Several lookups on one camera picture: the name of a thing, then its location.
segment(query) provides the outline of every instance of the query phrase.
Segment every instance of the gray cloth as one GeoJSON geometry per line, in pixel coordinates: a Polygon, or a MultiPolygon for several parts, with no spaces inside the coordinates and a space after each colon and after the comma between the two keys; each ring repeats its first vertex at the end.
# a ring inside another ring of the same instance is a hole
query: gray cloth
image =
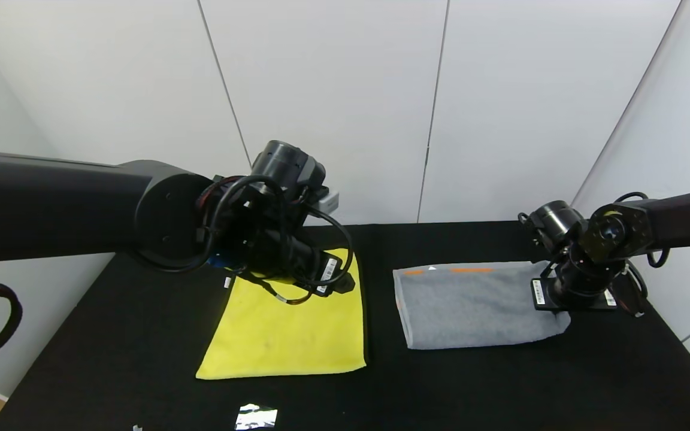
{"type": "Polygon", "coordinates": [[[395,270],[395,303],[408,348],[520,344],[563,333],[569,314],[537,311],[531,298],[531,279],[546,265],[493,262],[395,270]],[[464,272],[470,268],[493,271],[464,272]]]}

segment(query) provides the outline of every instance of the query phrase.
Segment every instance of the white sticker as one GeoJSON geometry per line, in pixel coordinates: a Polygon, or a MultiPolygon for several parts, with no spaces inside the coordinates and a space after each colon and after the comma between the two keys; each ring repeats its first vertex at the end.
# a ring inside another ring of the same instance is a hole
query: white sticker
{"type": "Polygon", "coordinates": [[[603,292],[603,296],[606,297],[606,305],[616,306],[616,300],[614,299],[614,295],[611,295],[611,292],[609,292],[608,289],[606,289],[606,291],[603,292]]]}
{"type": "Polygon", "coordinates": [[[531,285],[534,286],[534,297],[537,298],[539,305],[544,305],[544,293],[542,293],[542,281],[531,280],[531,285]]]}
{"type": "Polygon", "coordinates": [[[326,268],[323,269],[323,275],[321,275],[321,281],[326,281],[332,278],[334,273],[334,267],[337,265],[337,259],[329,259],[326,263],[326,268]]]}

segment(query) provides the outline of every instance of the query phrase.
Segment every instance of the black table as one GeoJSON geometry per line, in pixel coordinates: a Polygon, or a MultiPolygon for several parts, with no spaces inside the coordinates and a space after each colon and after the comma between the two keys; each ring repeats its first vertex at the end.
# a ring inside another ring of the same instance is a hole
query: black table
{"type": "MultiPolygon", "coordinates": [[[[323,244],[331,229],[312,229],[323,244]]],[[[391,270],[542,259],[518,223],[350,227],[367,308],[366,368],[194,377],[225,306],[224,272],[145,269],[118,254],[0,413],[3,429],[233,429],[247,403],[276,429],[690,429],[690,355],[651,311],[573,313],[532,344],[406,348],[391,270]]]]}

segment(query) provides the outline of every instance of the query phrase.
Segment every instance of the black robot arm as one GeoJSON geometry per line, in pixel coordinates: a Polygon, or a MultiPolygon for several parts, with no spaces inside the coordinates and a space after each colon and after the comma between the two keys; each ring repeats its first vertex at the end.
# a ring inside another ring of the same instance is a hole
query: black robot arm
{"type": "Polygon", "coordinates": [[[613,295],[635,298],[638,306],[619,302],[640,315],[646,283],[629,257],[647,254],[649,264],[658,268],[671,248],[690,247],[690,193],[668,199],[628,193],[598,208],[589,220],[566,202],[554,201],[518,219],[552,256],[540,279],[532,281],[540,310],[613,310],[613,295]],[[641,199],[627,200],[632,197],[641,199]],[[659,259],[654,251],[662,251],[659,259]],[[555,278],[549,278],[553,270],[555,278]],[[612,282],[620,274],[630,279],[628,286],[637,286],[631,295],[614,290],[612,282]]]}
{"type": "Polygon", "coordinates": [[[337,195],[325,175],[280,141],[251,175],[213,180],[152,160],[106,166],[0,153],[0,261],[128,251],[167,272],[210,262],[266,289],[273,279],[313,295],[348,292],[342,260],[301,229],[309,214],[333,221],[337,195]]]}

